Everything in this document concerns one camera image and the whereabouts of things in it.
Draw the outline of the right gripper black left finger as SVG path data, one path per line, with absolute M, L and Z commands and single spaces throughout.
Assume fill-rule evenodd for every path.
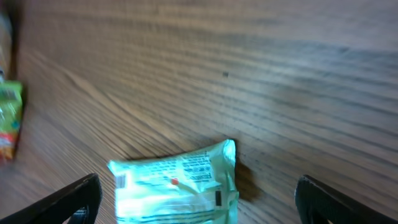
M 94 224 L 102 200 L 97 174 L 88 174 L 32 205 L 1 219 L 1 224 Z

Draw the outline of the teal wet wipes pack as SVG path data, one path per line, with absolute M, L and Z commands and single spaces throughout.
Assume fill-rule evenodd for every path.
M 237 223 L 232 139 L 160 159 L 109 161 L 118 223 Z

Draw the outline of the green clear snack bag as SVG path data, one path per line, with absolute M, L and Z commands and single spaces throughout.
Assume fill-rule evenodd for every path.
M 23 86 L 18 81 L 1 82 L 1 163 L 13 160 L 22 119 Z

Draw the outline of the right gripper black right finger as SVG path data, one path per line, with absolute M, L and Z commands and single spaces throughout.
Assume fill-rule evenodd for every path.
M 294 199 L 302 223 L 397 224 L 397 220 L 367 207 L 309 175 L 299 178 Z

